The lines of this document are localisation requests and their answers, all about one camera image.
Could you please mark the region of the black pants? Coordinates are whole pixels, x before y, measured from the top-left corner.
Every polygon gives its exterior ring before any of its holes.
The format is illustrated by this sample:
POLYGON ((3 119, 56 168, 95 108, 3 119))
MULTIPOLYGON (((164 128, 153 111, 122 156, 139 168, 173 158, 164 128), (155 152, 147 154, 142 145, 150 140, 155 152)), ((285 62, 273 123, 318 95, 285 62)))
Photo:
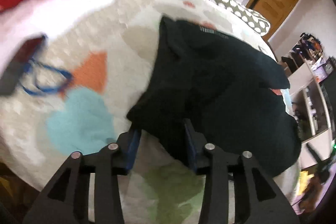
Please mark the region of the black pants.
POLYGON ((128 120, 187 163, 183 121, 223 151, 250 151, 276 177, 297 161, 301 141, 281 91, 290 83, 271 57, 234 36, 164 16, 146 91, 128 120))

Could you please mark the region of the white bed sheet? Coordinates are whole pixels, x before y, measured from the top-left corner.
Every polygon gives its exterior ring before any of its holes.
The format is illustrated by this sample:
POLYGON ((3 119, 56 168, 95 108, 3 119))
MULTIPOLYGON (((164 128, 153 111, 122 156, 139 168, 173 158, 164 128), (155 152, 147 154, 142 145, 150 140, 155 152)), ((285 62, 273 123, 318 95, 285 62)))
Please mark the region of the white bed sheet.
POLYGON ((56 39, 84 16, 114 0, 25 0, 1 13, 1 71, 25 40, 38 34, 56 39))

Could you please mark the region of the heart patterned quilt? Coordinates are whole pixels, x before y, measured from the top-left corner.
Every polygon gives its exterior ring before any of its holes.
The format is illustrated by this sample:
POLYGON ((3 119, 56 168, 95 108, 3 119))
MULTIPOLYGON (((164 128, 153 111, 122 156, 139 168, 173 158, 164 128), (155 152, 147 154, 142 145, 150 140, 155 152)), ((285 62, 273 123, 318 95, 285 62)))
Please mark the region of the heart patterned quilt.
MULTIPOLYGON (((199 223, 206 178, 188 166, 188 140, 182 163, 127 118, 151 79, 164 16, 234 36, 276 61, 259 34, 211 2, 114 0, 47 37, 13 94, 1 98, 1 157, 15 174, 41 192, 71 153, 99 152, 140 129, 134 166, 118 177, 124 223, 199 223)), ((288 200, 298 159, 270 177, 288 200)))

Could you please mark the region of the white shelf unit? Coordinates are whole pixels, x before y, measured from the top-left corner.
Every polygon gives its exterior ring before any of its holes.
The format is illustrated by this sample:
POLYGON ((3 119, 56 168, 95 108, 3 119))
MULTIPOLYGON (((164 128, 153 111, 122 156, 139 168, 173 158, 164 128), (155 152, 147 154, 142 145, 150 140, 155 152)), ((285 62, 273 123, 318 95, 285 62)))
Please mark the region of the white shelf unit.
POLYGON ((317 37, 303 32, 279 64, 290 82, 291 109, 302 141, 299 160, 306 169, 317 164, 309 145, 322 160, 335 145, 335 59, 325 54, 317 37))

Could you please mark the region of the olive pillow white dots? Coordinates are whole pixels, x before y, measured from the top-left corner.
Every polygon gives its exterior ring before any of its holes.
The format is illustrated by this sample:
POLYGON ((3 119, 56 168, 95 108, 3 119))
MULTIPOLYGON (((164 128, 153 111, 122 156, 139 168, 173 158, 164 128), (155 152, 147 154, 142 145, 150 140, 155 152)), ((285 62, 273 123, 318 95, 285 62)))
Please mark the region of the olive pillow white dots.
POLYGON ((254 30, 260 36, 265 36, 270 28, 270 22, 259 12, 246 8, 243 4, 236 0, 209 0, 217 6, 232 12, 240 18, 246 25, 254 30))

